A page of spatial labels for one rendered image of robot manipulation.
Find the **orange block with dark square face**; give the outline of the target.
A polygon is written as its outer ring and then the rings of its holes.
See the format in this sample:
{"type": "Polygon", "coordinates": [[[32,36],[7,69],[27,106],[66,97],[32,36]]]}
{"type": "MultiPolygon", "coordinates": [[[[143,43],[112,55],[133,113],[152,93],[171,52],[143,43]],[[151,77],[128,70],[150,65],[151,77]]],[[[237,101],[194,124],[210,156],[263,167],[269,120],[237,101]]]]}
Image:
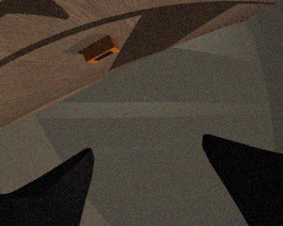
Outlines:
{"type": "Polygon", "coordinates": [[[108,34],[107,37],[98,40],[95,44],[86,46],[81,52],[88,63],[96,64],[97,61],[110,57],[112,54],[118,53],[119,50],[118,42],[108,34]]]}

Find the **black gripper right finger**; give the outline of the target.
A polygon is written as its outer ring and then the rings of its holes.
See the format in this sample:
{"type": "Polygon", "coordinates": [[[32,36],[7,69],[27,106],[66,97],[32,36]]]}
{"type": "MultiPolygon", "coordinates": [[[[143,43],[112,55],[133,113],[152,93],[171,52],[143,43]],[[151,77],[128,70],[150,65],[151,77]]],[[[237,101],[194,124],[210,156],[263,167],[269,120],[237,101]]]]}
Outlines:
{"type": "Polygon", "coordinates": [[[283,226],[283,153],[214,135],[202,146],[248,226],[283,226]]]}

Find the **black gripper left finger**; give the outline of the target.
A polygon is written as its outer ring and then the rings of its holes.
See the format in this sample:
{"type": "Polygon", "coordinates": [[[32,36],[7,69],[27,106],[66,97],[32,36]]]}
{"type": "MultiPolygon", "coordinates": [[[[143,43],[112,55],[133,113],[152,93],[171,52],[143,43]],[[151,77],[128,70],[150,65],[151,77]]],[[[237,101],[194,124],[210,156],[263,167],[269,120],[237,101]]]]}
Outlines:
{"type": "Polygon", "coordinates": [[[17,191],[0,195],[0,226],[78,226],[95,157],[85,148],[17,191]]]}

